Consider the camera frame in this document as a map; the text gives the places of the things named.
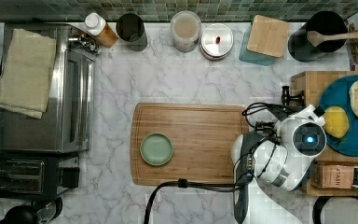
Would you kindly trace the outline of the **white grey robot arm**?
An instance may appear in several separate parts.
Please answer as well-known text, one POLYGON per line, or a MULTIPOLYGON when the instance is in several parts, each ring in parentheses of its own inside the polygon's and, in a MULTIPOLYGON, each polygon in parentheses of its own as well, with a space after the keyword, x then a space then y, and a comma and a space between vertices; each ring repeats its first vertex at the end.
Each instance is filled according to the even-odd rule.
POLYGON ((243 133, 231 149, 236 224, 302 224, 273 201, 261 188, 262 182, 293 191, 309 177, 310 167, 326 147, 324 110, 314 105, 296 107, 254 103, 242 114, 267 109, 278 120, 257 122, 243 133))

